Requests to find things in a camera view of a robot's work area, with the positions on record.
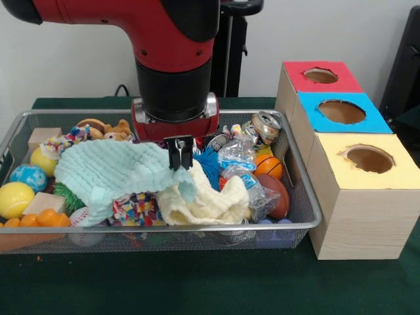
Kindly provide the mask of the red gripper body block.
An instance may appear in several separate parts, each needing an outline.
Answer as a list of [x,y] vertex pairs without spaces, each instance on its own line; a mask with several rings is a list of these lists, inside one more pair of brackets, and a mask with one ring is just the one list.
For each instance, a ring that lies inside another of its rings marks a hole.
[[150,116],[141,97],[131,103],[133,129],[140,142],[161,142],[167,138],[207,137],[219,128],[219,102],[214,93],[207,95],[204,111],[192,120],[166,122]]

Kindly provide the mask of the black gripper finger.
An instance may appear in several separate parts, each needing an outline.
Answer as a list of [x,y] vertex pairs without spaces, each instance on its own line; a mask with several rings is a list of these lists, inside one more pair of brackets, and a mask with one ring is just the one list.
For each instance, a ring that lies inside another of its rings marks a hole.
[[177,146],[177,139],[166,138],[165,143],[169,154],[169,167],[172,170],[177,170],[180,167],[180,151]]
[[191,168],[193,164],[193,145],[194,138],[192,136],[186,136],[180,139],[181,145],[181,164],[185,169]]

